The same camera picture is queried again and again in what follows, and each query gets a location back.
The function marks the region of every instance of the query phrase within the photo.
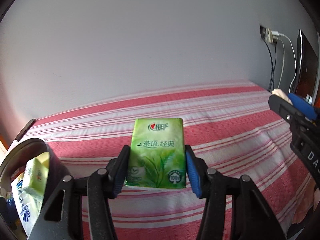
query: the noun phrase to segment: wall socket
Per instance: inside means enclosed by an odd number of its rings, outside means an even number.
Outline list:
[[[260,25],[260,36],[263,40],[270,44],[276,44],[276,40],[272,38],[271,29]]]

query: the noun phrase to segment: green package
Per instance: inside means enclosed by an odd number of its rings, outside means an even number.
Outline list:
[[[126,185],[172,189],[186,187],[182,119],[136,120]]]

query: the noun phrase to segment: trash can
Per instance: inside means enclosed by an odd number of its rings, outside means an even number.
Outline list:
[[[44,192],[42,207],[45,205],[49,196],[65,176],[69,175],[68,169],[62,164],[59,158],[50,149],[48,144],[40,138],[30,138],[12,149],[0,164],[0,187],[4,188],[7,192],[11,190],[11,175],[21,166],[26,165],[27,161],[37,157],[43,152],[49,152],[49,173],[47,184]],[[9,228],[0,214],[0,236],[1,239],[8,240],[22,240],[22,236],[16,236]]]

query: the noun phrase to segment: red and white striped fabric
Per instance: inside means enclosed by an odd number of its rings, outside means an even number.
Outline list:
[[[248,174],[286,231],[310,174],[290,150],[289,125],[270,111],[269,96],[248,81],[136,94],[39,119],[23,139],[45,139],[80,178],[105,167],[123,145],[130,145],[135,119],[182,118],[185,143],[195,154],[225,175]],[[224,239],[229,237],[231,197],[226,201]],[[120,240],[195,239],[204,208],[188,180],[186,189],[174,192],[123,187],[109,204]],[[82,215],[89,239],[86,197]]]

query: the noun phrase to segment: wall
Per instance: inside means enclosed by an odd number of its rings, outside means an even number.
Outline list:
[[[2,122],[12,139],[30,118],[138,91],[227,79],[266,88],[260,24],[295,50],[301,28],[318,53],[298,0],[16,0],[0,24]],[[279,46],[276,83],[281,62]]]

